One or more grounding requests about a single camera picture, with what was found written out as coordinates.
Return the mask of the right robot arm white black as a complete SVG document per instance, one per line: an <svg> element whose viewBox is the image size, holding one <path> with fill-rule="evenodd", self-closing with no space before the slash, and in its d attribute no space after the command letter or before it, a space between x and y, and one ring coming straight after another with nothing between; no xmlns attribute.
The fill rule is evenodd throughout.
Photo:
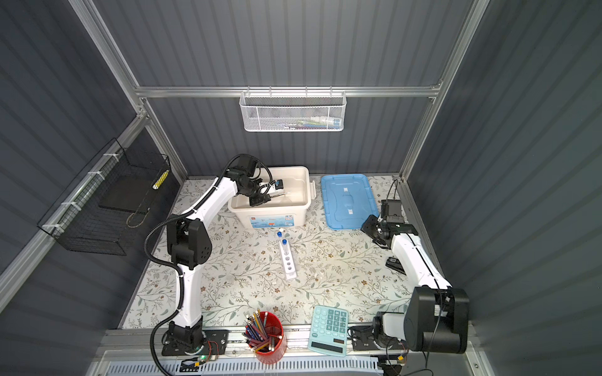
<svg viewBox="0 0 602 376"><path fill-rule="evenodd" d="M397 343L424 355L466 352L470 299L437 270L423 249L418 231L404 220L401 201L382 200L379 215L369 216L362 232L381 249L393 252L397 260L393 270L414 285L404 313L376 314L372 321L374 343L385 350Z"/></svg>

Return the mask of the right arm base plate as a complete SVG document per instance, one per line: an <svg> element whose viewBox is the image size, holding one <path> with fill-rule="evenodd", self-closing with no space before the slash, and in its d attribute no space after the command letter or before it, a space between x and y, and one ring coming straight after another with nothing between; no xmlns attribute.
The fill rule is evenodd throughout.
<svg viewBox="0 0 602 376"><path fill-rule="evenodd" d="M374 335L371 325L356 325L347 329L354 351L406 350L405 341L384 334Z"/></svg>

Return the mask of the blue plastic bin lid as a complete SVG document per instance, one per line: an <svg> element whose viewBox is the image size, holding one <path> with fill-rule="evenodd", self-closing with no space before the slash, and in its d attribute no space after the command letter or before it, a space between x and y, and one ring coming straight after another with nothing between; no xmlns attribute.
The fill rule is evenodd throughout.
<svg viewBox="0 0 602 376"><path fill-rule="evenodd" d="M379 214L368 177L362 174L321 178L325 218L332 230L359 230L369 216Z"/></svg>

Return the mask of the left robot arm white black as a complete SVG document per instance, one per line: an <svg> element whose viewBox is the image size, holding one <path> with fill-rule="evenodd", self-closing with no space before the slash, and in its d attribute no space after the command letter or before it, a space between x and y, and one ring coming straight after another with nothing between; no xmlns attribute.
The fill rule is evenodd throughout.
<svg viewBox="0 0 602 376"><path fill-rule="evenodd" d="M143 249L149 261L173 269L177 274L177 308L150 333L150 355L162 374L168 375L169 371L161 364L155 348L155 335L161 326L168 326L166 339L180 346L182 352L196 355L205 344L203 315L196 293L200 289L203 265L213 251L208 234L211 222L221 208L238 195L257 199L261 205L269 202L269 191L274 184L270 169L262 161L250 154L237 154L190 208L169 216L147 235ZM151 236L164 227L169 261L155 257L148 247Z"/></svg>

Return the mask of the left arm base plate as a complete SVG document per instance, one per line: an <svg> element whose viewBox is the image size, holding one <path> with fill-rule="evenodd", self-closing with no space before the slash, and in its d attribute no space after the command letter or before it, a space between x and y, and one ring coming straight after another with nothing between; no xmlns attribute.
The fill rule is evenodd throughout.
<svg viewBox="0 0 602 376"><path fill-rule="evenodd" d="M224 355L227 347L227 330L192 331L176 327L167 330L161 338L163 357Z"/></svg>

